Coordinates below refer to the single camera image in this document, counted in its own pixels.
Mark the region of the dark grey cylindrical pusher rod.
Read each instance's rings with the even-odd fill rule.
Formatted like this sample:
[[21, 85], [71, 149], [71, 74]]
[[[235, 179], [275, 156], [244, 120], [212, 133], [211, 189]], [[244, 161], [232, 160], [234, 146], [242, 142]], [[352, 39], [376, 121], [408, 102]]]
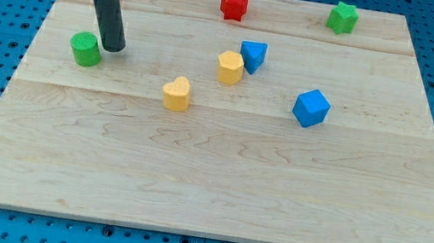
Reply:
[[119, 0], [93, 0], [101, 45], [107, 52], [125, 48], [124, 24]]

